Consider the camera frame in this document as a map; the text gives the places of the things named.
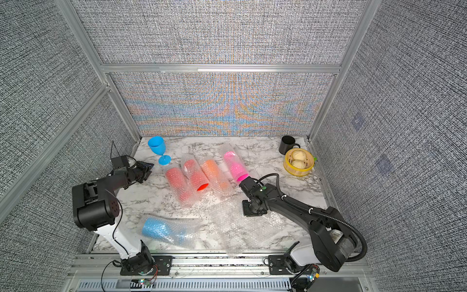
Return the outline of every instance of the white marble surface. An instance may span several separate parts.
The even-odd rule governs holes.
[[[213,206],[219,203],[220,200],[210,191],[201,202],[193,207],[182,208],[172,194],[172,190],[162,173],[161,166],[158,163],[160,156],[151,151],[148,140],[149,138],[142,139],[135,158],[154,163],[155,166],[150,177],[143,184],[136,183],[126,190],[120,190],[118,193],[117,197],[124,209],[121,224],[124,222],[130,230],[139,236],[138,225],[146,215],[170,219],[198,218],[201,222],[201,228],[194,249],[228,249],[229,246],[222,241],[223,235],[220,234],[217,225],[219,219],[216,219],[212,214]],[[233,182],[227,167],[218,154],[218,147],[224,143],[233,146],[237,154],[243,159],[252,177],[259,178],[268,173],[277,172],[281,176],[281,190],[285,194],[312,206],[327,207],[319,186],[319,180],[314,171],[306,177],[299,178],[290,175],[283,168],[284,156],[278,152],[280,137],[170,137],[164,140],[167,147],[166,154],[172,157],[171,165],[179,164],[180,157],[187,153],[193,154],[196,158],[213,156],[222,171],[231,179],[232,186],[234,186],[235,194],[227,199],[231,200],[232,205],[236,206],[236,203],[233,202],[241,202],[242,199],[246,199],[246,196]],[[303,138],[298,138],[297,143],[301,144],[302,147],[305,146]],[[265,181],[275,184],[274,179],[269,180],[267,178]],[[236,216],[240,216],[239,212],[232,212],[228,218],[233,220]],[[282,224],[279,224],[279,227],[269,229],[269,233],[273,231],[274,235],[258,243],[257,246],[249,246],[248,249],[287,249],[299,237],[307,234],[305,230],[289,219],[281,215],[278,216]],[[148,238],[142,239],[150,250],[183,249]],[[113,247],[102,237],[99,237],[93,250],[113,250]]]

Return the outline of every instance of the marble tabletop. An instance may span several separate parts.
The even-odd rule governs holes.
[[[200,228],[190,248],[196,250],[287,249],[299,237],[307,235],[297,224],[274,212],[262,217],[241,215],[241,200],[246,199],[246,196],[233,182],[218,153],[218,148],[225,143],[232,145],[252,177],[259,178],[277,172],[283,193],[306,204],[327,208],[314,170],[300,178],[290,175],[283,168],[284,156],[278,152],[280,137],[168,137],[164,140],[166,154],[172,157],[170,165],[178,165],[185,154],[192,154],[197,159],[212,156],[233,186],[232,196],[227,199],[220,200],[209,191],[194,206],[183,208],[176,200],[158,163],[160,156],[151,151],[148,140],[146,137],[141,140],[134,157],[136,160],[155,164],[150,177],[143,184],[135,183],[126,190],[121,189],[117,195],[123,206],[120,224],[126,224],[135,236],[141,236],[141,221],[148,215],[175,220],[193,219],[191,221],[198,222]],[[305,146],[301,137],[297,138],[297,143]],[[274,177],[265,179],[265,182],[275,184]],[[234,230],[236,238],[227,234],[227,225],[238,228]],[[242,236],[249,239],[245,240],[245,244],[241,243]],[[153,252],[184,249],[147,237],[141,238]],[[98,237],[93,252],[102,250],[113,250],[113,247],[103,237]]]

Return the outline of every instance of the vented metal panel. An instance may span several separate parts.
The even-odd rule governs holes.
[[[339,64],[365,0],[72,0],[104,63]]]
[[[109,292],[119,291],[288,291],[288,278],[270,279],[167,279],[160,278],[153,285],[144,286],[128,279],[104,279],[103,287]],[[77,292],[101,291],[100,279],[80,280]]]
[[[306,135],[332,74],[113,73],[143,136]]]
[[[99,87],[52,0],[0,3],[0,198]]]

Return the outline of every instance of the aluminum frame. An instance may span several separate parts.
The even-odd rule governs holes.
[[[358,48],[360,47],[363,37],[365,36],[368,27],[370,26],[370,23],[373,20],[373,17],[376,13],[376,10],[381,4],[381,1],[382,0],[367,1],[365,8],[363,9],[363,12],[358,21],[357,27],[355,28],[354,34],[352,35],[349,45],[347,46],[344,57],[342,58],[342,69],[332,81],[331,86],[329,87],[329,91],[326,97],[324,98],[323,102],[321,103],[321,106],[319,107],[319,110],[316,113],[315,120],[311,125],[310,133],[308,135],[310,141],[313,141],[315,139],[316,134],[319,131],[319,127],[321,127],[321,124],[323,123],[327,112],[329,111],[329,108],[331,107],[331,104],[333,103],[334,98],[336,97],[336,94],[339,91],[339,88],[345,79],[347,71],[350,65],[352,64],[355,54],[357,53]]]
[[[339,207],[337,206],[336,199],[334,198],[333,190],[331,189],[331,185],[329,184],[329,181],[327,180],[326,174],[324,172],[323,166],[319,162],[319,155],[317,155],[316,150],[314,149],[313,144],[308,140],[306,142],[306,147],[308,151],[317,158],[317,161],[315,161],[314,165],[314,170],[317,172],[318,178],[319,178],[319,184],[321,186],[321,191],[323,192],[324,199],[326,201],[326,204],[328,206],[334,207],[337,210],[339,210]]]
[[[26,192],[39,178],[41,173],[52,162],[62,147],[68,142],[73,133],[89,116],[92,109],[110,90],[107,84],[102,84],[94,94],[81,106],[70,121],[58,132],[45,149],[36,157],[32,164],[13,183],[0,198],[0,223],[10,214],[11,210],[24,197]]]
[[[101,69],[109,72],[255,72],[255,73],[332,73],[341,70],[340,65],[326,64],[102,64]]]
[[[173,256],[170,275],[158,278],[289,278],[286,275],[270,275],[269,268],[263,260],[269,255],[283,255],[285,250],[248,250],[229,258],[221,250],[173,250],[164,253],[153,253],[154,256]],[[99,279],[104,267],[112,260],[119,260],[115,253],[98,253],[76,255],[73,265],[67,275],[62,291],[74,291],[80,279]],[[320,278],[358,278],[362,289],[377,291],[375,279],[366,261],[345,263],[339,272],[332,272],[321,268]],[[139,276],[121,276],[120,268],[109,265],[105,272],[105,279],[135,279]]]
[[[108,83],[111,87],[110,91],[110,99],[112,100],[113,105],[117,109],[121,119],[125,123],[128,131],[130,132],[131,136],[136,142],[139,142],[141,139],[140,131],[138,130],[138,126],[133,120],[132,115],[128,111],[128,108],[125,106],[125,102],[121,98],[120,94],[118,93],[117,88],[113,84],[112,79],[110,76],[104,73],[102,70],[101,64],[102,61],[99,57],[99,54],[96,51],[96,48],[91,42],[81,20],[79,19],[78,15],[76,14],[76,10],[73,5],[70,3],[69,0],[55,0],[58,8],[62,12],[63,17],[65,18],[68,26],[72,30],[76,40],[78,41],[79,45],[83,49],[86,57],[91,63],[96,75],[99,77],[100,81],[105,84]]]

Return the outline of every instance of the bubble wrap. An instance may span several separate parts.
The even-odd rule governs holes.
[[[206,193],[209,189],[209,180],[201,170],[195,157],[193,155],[184,155],[181,161],[183,173],[188,178],[189,184],[196,192]]]
[[[247,168],[232,146],[229,144],[222,145],[219,148],[219,154],[224,159],[230,174],[237,184],[240,184],[242,180],[249,176]]]
[[[182,207],[191,207],[199,201],[199,195],[193,190],[179,167],[163,167],[163,172]]]
[[[227,198],[234,194],[234,189],[224,173],[220,170],[212,157],[205,157],[200,161],[201,169],[207,176],[214,194],[220,198]]]
[[[145,216],[140,221],[138,230],[147,238],[170,243],[186,249],[193,249],[199,239],[201,224],[197,219],[163,219]]]
[[[285,228],[275,212],[260,217],[243,216],[241,202],[245,195],[237,195],[212,207],[212,221],[222,239],[222,248],[229,256],[249,249],[259,249],[261,243]]]

